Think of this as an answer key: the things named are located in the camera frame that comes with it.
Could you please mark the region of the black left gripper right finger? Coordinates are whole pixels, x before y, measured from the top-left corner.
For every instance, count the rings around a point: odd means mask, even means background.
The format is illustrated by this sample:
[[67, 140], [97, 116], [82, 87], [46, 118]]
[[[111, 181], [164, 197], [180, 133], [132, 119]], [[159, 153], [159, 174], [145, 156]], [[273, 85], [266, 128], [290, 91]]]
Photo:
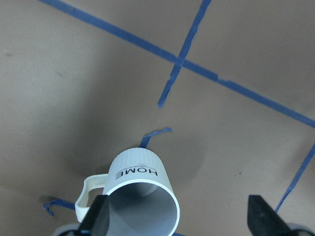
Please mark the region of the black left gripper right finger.
[[249, 195], [247, 225], [252, 236], [288, 236], [291, 229], [260, 195]]

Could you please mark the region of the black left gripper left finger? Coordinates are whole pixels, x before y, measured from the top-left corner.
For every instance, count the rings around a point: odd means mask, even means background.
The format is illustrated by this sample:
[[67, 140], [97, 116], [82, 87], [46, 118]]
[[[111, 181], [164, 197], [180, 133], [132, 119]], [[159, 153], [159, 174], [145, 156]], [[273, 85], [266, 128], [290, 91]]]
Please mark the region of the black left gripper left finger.
[[78, 228], [79, 236], [106, 236], [109, 230], [109, 199], [107, 195], [97, 195], [83, 222]]

